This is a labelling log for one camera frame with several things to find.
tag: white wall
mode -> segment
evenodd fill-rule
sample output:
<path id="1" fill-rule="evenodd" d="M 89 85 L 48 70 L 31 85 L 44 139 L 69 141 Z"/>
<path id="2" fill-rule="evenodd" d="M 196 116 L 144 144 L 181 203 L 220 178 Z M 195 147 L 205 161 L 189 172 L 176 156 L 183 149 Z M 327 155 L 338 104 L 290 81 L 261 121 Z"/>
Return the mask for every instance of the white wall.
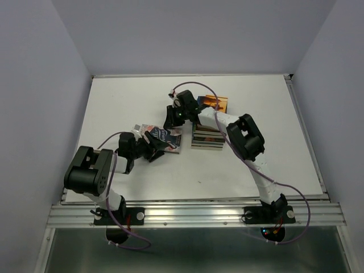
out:
<path id="1" fill-rule="evenodd" d="M 90 74 L 50 0 L 0 8 L 0 272 L 32 272 Z"/>
<path id="2" fill-rule="evenodd" d="M 53 0 L 93 75 L 292 73 L 335 0 Z"/>
<path id="3" fill-rule="evenodd" d="M 362 263 L 363 11 L 362 0 L 338 0 L 293 77 L 325 184 L 341 203 Z"/>

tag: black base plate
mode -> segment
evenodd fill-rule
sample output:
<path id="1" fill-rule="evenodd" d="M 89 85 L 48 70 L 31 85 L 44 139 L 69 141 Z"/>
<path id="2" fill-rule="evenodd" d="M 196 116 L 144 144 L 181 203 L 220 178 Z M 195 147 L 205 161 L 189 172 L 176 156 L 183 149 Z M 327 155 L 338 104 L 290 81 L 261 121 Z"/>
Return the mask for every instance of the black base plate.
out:
<path id="1" fill-rule="evenodd" d="M 102 218 L 100 220 L 94 220 L 93 223 L 96 226 L 112 226 L 115 225 L 114 221 L 111 219 L 109 213 L 100 208 L 96 209 L 97 213 L 101 213 L 102 214 Z M 138 220 L 137 219 L 137 214 L 139 212 L 142 212 L 144 214 L 145 212 L 145 208 L 126 208 L 126 217 L 122 218 L 119 214 L 119 211 L 115 211 L 113 212 L 115 218 L 118 220 L 118 222 L 120 224 L 122 224 L 123 226 L 127 225 L 127 219 L 129 217 L 129 215 L 131 215 L 130 218 L 130 225 L 132 226 L 142 226 L 144 225 L 144 219 L 142 220 Z"/>
<path id="2" fill-rule="evenodd" d="M 243 218 L 244 223 L 247 225 L 261 225 L 261 224 L 277 224 L 280 219 L 283 219 L 283 224 L 294 224 L 296 218 L 289 218 L 287 212 L 293 211 L 292 206 L 285 206 L 281 215 L 277 217 L 271 217 L 270 211 L 263 206 L 246 206 L 244 207 L 244 214 L 246 217 Z"/>

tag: screw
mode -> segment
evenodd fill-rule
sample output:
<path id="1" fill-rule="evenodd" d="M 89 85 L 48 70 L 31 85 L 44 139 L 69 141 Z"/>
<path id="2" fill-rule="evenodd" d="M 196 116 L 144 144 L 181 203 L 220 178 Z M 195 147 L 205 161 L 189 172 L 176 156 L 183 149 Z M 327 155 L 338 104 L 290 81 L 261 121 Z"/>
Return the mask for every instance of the screw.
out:
<path id="1" fill-rule="evenodd" d="M 142 219 L 144 219 L 144 213 L 142 213 L 142 212 L 138 212 L 138 213 L 136 214 L 136 218 L 137 218 L 139 221 L 141 221 Z"/>
<path id="2" fill-rule="evenodd" d="M 295 218 L 295 213 L 293 212 L 293 210 L 289 210 L 287 211 L 287 216 L 290 219 Z"/>

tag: black plastic bracket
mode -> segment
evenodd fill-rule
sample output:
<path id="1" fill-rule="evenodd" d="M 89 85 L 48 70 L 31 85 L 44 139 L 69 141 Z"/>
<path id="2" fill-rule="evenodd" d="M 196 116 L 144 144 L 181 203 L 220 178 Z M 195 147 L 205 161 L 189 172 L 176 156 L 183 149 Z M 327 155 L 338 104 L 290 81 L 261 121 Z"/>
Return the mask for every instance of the black plastic bracket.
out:
<path id="1" fill-rule="evenodd" d="M 251 115 L 245 114 L 226 127 L 232 145 L 244 160 L 254 161 L 264 152 L 264 137 Z"/>
<path id="2" fill-rule="evenodd" d="M 144 138 L 135 139 L 133 133 L 122 132 L 119 136 L 118 156 L 127 159 L 125 174 L 129 174 L 134 167 L 134 160 L 144 157 L 149 162 L 164 155 L 164 149 L 169 146 L 168 143 L 152 136 L 148 131 L 144 134 L 149 142 Z"/>
<path id="3" fill-rule="evenodd" d="M 113 151 L 80 146 L 64 175 L 64 187 L 76 193 L 99 196 L 106 189 Z"/>
<path id="4" fill-rule="evenodd" d="M 114 211 L 113 215 L 118 220 L 118 222 L 122 225 L 127 225 L 128 217 L 130 215 L 130 225 L 133 226 L 142 226 L 144 225 L 144 218 L 142 220 L 137 219 L 137 214 L 139 212 L 145 213 L 145 208 L 136 207 L 136 208 L 126 208 L 125 216 L 122 217 L 119 211 Z M 114 221 L 111 219 L 109 212 L 104 209 L 97 208 L 96 213 L 101 216 L 100 220 L 94 220 L 93 223 L 96 226 L 113 226 L 115 225 Z"/>
<path id="5" fill-rule="evenodd" d="M 246 206 L 244 207 L 244 216 L 242 220 L 247 225 L 265 225 L 277 224 L 282 218 L 283 224 L 294 224 L 296 218 L 294 217 L 293 207 L 285 206 L 276 215 L 272 215 L 272 211 L 266 206 Z"/>
<path id="6" fill-rule="evenodd" d="M 174 102 L 175 107 L 172 105 L 167 106 L 167 116 L 163 127 L 165 129 L 178 127 L 183 125 L 186 120 L 200 123 L 198 114 L 209 106 L 199 105 L 190 90 L 182 91 L 177 94 L 176 98 L 177 100 Z"/>

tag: white table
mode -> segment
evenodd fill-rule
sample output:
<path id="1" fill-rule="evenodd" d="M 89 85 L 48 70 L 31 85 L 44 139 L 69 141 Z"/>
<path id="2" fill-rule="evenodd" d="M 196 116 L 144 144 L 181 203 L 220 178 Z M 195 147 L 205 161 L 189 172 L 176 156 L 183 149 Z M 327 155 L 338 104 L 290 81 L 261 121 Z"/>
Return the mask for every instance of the white table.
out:
<path id="1" fill-rule="evenodd" d="M 299 188 L 305 195 L 322 190 L 283 75 L 95 78 L 78 145 L 96 148 L 109 135 L 130 131 L 135 124 L 163 125 L 168 92 L 184 81 L 199 81 L 218 96 L 229 98 L 227 112 L 253 116 L 266 144 L 273 177 Z M 186 85 L 195 98 L 208 94 L 198 85 Z M 115 150 L 118 137 L 104 148 Z M 135 161 L 131 174 L 116 174 L 113 189 L 126 200 L 185 200 L 258 197 L 249 170 L 227 144 L 223 151 L 192 150 L 191 123 L 183 126 L 181 153 L 165 154 L 155 162 Z M 282 188 L 288 196 L 297 193 Z M 66 202 L 89 202 L 68 191 Z"/>

